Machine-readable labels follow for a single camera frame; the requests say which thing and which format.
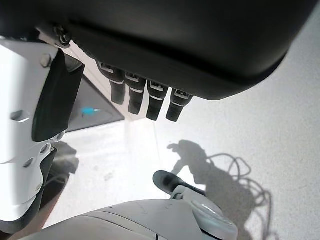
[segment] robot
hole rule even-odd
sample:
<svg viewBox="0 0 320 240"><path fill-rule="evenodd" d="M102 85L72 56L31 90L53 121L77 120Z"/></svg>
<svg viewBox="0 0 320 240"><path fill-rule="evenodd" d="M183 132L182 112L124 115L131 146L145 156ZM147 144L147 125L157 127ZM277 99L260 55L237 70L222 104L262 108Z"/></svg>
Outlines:
<svg viewBox="0 0 320 240"><path fill-rule="evenodd" d="M166 118L177 122L193 97L221 100L272 74L317 2L2 1L0 230L20 231L39 210L57 152L51 143L68 128L85 68L61 50L71 40L96 61L115 104L124 102L128 85L128 111L139 114L147 89L146 117L156 121L171 88ZM78 238L85 229L97 238L237 238L235 225L203 192L184 184L162 189L170 200L120 204L32 238L57 230Z"/></svg>

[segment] bolt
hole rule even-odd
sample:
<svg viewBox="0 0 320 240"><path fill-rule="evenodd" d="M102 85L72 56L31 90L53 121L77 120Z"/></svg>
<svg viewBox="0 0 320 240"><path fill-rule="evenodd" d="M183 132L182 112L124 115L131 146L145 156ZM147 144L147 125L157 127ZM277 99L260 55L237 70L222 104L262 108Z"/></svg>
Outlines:
<svg viewBox="0 0 320 240"><path fill-rule="evenodd" d="M48 53L44 53L40 58L40 64L43 68L48 68L51 65L51 56Z"/></svg>

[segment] screw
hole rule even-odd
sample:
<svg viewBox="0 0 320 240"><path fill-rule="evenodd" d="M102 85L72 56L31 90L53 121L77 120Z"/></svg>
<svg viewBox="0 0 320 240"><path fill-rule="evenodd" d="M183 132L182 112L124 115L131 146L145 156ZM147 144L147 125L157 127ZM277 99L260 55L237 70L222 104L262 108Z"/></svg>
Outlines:
<svg viewBox="0 0 320 240"><path fill-rule="evenodd" d="M44 53L40 58L40 64L43 68L48 68L51 65L51 56L48 53Z"/></svg>
<svg viewBox="0 0 320 240"><path fill-rule="evenodd" d="M71 34L67 30L64 29L61 25L56 25L53 28L55 34L59 37L59 41L63 46L67 46L71 41Z"/></svg>

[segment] white floor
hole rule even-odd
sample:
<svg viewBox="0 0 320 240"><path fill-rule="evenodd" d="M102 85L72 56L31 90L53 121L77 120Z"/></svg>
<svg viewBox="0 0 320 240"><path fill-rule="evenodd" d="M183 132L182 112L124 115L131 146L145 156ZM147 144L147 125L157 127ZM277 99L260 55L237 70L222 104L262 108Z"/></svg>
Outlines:
<svg viewBox="0 0 320 240"><path fill-rule="evenodd" d="M167 198L153 173L179 171L182 159L179 176L207 190L238 224L240 240L320 239L319 29L320 7L271 77L221 101L194 98L178 123L165 119L167 99L157 122L67 134L63 141L77 151L79 166L46 226L122 202ZM227 173L236 157L240 180ZM238 172L234 165L230 174Z"/></svg>

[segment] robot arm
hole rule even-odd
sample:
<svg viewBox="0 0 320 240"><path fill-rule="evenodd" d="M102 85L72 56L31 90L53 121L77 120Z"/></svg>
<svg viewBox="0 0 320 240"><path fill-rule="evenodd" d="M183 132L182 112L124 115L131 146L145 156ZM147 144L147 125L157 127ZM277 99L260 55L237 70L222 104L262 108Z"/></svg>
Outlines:
<svg viewBox="0 0 320 240"><path fill-rule="evenodd" d="M84 65L41 42L0 39L0 230L15 233L38 213L68 128Z"/></svg>

